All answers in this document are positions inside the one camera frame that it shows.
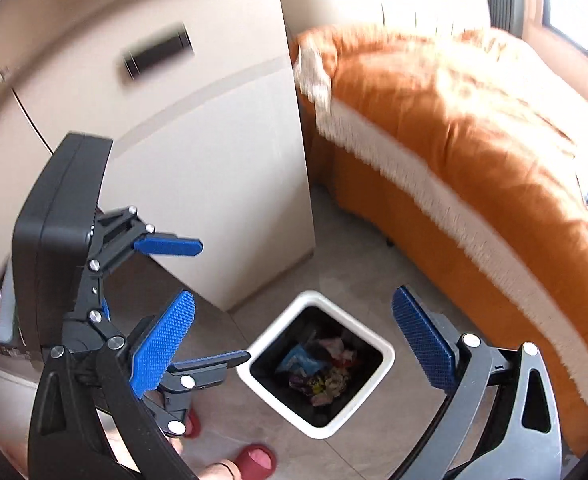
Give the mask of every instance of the black plastic arm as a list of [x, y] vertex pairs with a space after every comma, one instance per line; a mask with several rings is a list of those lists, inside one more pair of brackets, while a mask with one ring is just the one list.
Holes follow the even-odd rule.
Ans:
[[[390, 480], [558, 480], [561, 436], [556, 402], [538, 349], [509, 351], [459, 339], [464, 372], [456, 391]], [[488, 385], [498, 384], [469, 462], [450, 470]]]
[[111, 139], [68, 134], [18, 215], [11, 252], [16, 309], [30, 356], [60, 344], [86, 263]]
[[128, 346], [112, 350], [105, 345], [96, 358], [96, 373], [123, 441], [149, 480], [198, 480], [165, 439], [142, 400], [134, 395], [129, 372], [121, 364]]
[[46, 361], [29, 427], [29, 478], [139, 478], [116, 462], [90, 389], [75, 379], [76, 364], [68, 351]]

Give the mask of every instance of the cabinet handle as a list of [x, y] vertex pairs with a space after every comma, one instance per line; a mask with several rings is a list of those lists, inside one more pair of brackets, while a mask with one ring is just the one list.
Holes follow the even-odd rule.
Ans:
[[151, 46], [134, 52], [129, 50], [125, 54], [125, 67], [129, 72], [129, 76], [136, 79], [146, 70], [181, 52], [188, 54], [193, 54], [194, 52], [184, 25], [181, 25], [176, 31], [164, 36]]

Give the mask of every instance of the orange blanket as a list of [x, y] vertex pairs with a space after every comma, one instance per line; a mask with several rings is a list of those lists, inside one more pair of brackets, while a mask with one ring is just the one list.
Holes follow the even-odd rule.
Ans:
[[588, 103], [499, 30], [298, 38], [311, 180], [374, 222], [496, 346], [531, 340], [588, 447]]

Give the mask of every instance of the white trash can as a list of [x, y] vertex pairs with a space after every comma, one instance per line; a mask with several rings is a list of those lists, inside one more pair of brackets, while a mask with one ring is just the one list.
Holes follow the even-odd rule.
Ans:
[[[305, 394], [289, 387], [276, 368], [297, 344], [311, 337], [340, 337], [356, 350], [359, 365], [346, 389], [326, 406], [312, 406]], [[236, 368], [261, 399], [311, 438], [332, 436], [369, 397], [394, 363], [394, 348], [319, 292], [298, 297], [248, 348], [251, 359]]]

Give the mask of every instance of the textured blue pad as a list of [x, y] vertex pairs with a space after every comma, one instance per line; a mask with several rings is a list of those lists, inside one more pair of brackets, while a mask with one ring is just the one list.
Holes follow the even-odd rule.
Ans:
[[392, 312], [429, 383], [447, 394], [452, 393], [456, 387], [452, 349], [404, 286], [394, 293]]
[[142, 254], [196, 256], [202, 252], [203, 244], [195, 238], [176, 238], [173, 235], [147, 235], [136, 240], [134, 248]]
[[194, 320], [194, 297], [183, 290], [155, 321], [142, 343], [134, 349], [132, 376], [129, 383], [141, 399], [149, 390], [155, 390], [167, 370], [174, 353]]
[[111, 321], [111, 316], [109, 315], [109, 305], [107, 304], [107, 300], [105, 298], [103, 298], [100, 302], [100, 306], [102, 307], [102, 311], [103, 314], [105, 314], [105, 317]]

